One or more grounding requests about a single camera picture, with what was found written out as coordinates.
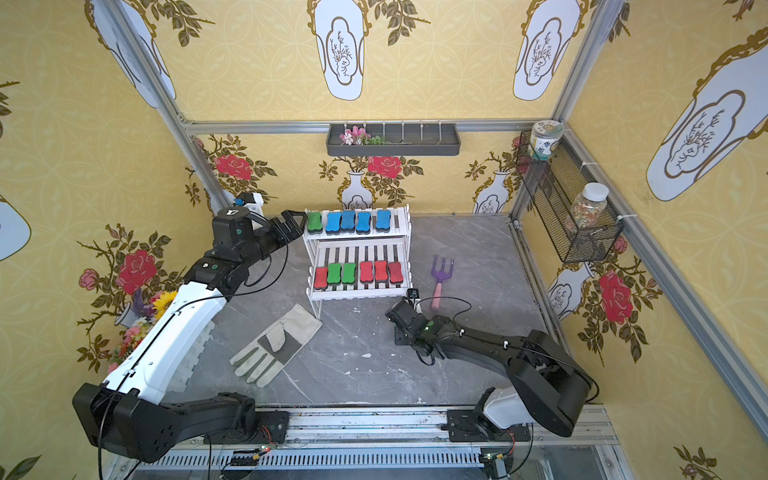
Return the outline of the blue eraser top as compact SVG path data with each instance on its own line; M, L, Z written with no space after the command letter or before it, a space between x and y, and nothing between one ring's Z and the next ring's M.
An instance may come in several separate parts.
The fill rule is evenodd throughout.
M391 211L380 209L376 211L376 221L374 228L377 232L389 232L391 230Z
M368 235L371 232L371 213L360 211L356 215L355 232L359 235Z
M328 235L336 235L341 231L341 212L329 212L327 214L325 232Z
M352 232L355 230L356 212L354 210L344 210L341 212L340 231Z

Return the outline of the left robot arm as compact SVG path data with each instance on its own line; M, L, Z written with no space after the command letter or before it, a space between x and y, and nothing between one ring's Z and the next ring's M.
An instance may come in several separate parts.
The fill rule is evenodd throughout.
M250 267L300 238L306 223L306 213L292 210L272 219L243 206L216 214L212 249L187 272L147 337L101 384L85 383L73 397L86 437L99 452L150 464L194 437L241 441L260 434L255 402L245 395L220 393L182 403L163 398L200 335L248 279Z

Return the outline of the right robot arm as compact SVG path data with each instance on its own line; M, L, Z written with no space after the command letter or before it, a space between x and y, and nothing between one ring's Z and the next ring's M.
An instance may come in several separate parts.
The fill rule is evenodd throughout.
M504 336L468 328L448 317L425 317L400 299L386 312L402 345L419 358L460 360L505 376L511 385L487 389L471 411L451 410L453 442L494 441L518 425L539 425L570 437L594 380L548 334Z

